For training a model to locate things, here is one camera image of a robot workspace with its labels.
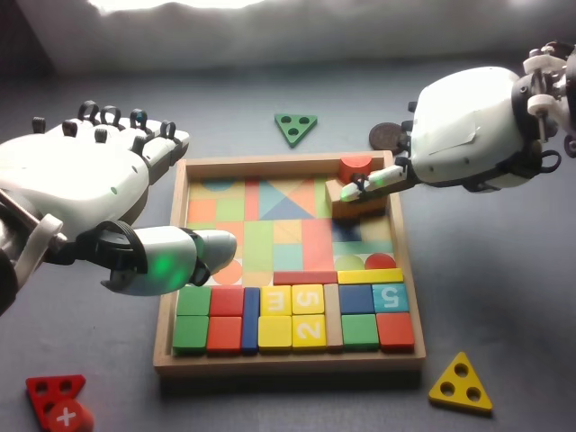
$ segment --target brown round disc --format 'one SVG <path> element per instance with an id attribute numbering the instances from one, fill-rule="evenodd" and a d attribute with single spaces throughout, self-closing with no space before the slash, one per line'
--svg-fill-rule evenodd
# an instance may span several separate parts
<path id="1" fill-rule="evenodd" d="M 398 138 L 402 134 L 402 128 L 396 123 L 380 123 L 370 130 L 368 139 L 370 147 L 374 150 L 389 150 L 393 155 L 402 150 L 398 147 Z"/>

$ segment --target gray table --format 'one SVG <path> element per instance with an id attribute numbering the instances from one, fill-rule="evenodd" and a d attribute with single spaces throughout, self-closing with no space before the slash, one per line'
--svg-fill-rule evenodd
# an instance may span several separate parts
<path id="1" fill-rule="evenodd" d="M 377 122 L 408 119 L 406 103 L 423 86 L 475 64 L 4 82 L 0 142 L 30 132 L 32 116 L 53 126 L 94 99 L 174 121 L 192 135 L 188 158 L 366 150 Z M 290 150 L 273 123 L 277 112 L 316 114 L 319 125 Z M 155 185 L 138 226 L 168 224 L 174 179 L 172 170 Z M 43 374 L 84 374 L 80 400 L 106 432 L 573 430 L 575 180 L 576 165 L 565 158 L 555 174 L 516 190 L 476 196 L 422 186 L 402 193 L 427 346 L 421 380 L 164 385 L 152 369 L 158 299 L 108 292 L 99 285 L 106 272 L 86 263 L 44 265 L 0 318 L 0 430 L 36 430 L 24 380 Z M 489 392 L 494 418 L 428 405 L 428 390 L 459 351 Z"/>

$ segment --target bright light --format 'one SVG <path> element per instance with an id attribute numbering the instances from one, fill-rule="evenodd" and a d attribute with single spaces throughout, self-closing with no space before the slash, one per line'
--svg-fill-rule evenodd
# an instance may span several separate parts
<path id="1" fill-rule="evenodd" d="M 88 3 L 101 12 L 131 11 L 136 9 L 151 9 L 166 3 L 180 3 L 191 7 L 214 9 L 239 9 L 264 0 L 88 0 Z"/>

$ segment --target wooden frame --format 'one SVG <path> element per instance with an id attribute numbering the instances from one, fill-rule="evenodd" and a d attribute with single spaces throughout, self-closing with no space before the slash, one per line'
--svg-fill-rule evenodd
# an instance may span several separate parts
<path id="1" fill-rule="evenodd" d="M 283 177 L 303 175 L 336 175 L 340 158 L 346 155 L 368 155 L 373 158 L 372 170 L 393 163 L 390 151 L 360 153 L 234 157 L 180 160 L 176 164 L 176 180 L 170 224 L 184 227 L 188 206 L 188 185 L 191 180 L 217 177 Z M 378 352 L 339 354 L 258 354 L 253 356 L 173 356 L 172 336 L 176 319 L 177 292 L 163 295 L 158 312 L 153 365 L 164 376 L 197 376 L 226 374 L 287 374 L 297 372 L 347 372 L 369 370 L 418 370 L 426 357 L 419 309 L 404 233 L 401 201 L 397 193 L 388 197 L 391 236 L 397 265 L 404 274 L 409 297 L 410 316 L 414 328 L 415 347 L 409 354 Z"/>

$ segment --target robotic hand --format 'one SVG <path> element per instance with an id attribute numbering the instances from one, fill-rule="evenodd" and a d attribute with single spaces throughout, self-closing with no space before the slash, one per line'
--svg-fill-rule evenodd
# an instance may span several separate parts
<path id="1" fill-rule="evenodd" d="M 402 152 L 395 165 L 355 175 L 341 200 L 360 203 L 409 189 L 461 185 L 494 192 L 552 173 L 561 156 L 542 145 L 558 127 L 576 158 L 576 50 L 551 42 L 533 49 L 525 76 L 501 67 L 479 67 L 446 76 L 409 104 L 413 121 L 402 123 Z M 543 160 L 555 157 L 553 165 Z"/>
<path id="2" fill-rule="evenodd" d="M 186 152 L 189 136 L 141 110 L 82 104 L 75 119 L 0 145 L 0 314 L 42 262 L 109 268 L 116 293 L 161 295 L 205 284 L 236 253 L 220 230 L 133 229 L 148 189 Z"/>

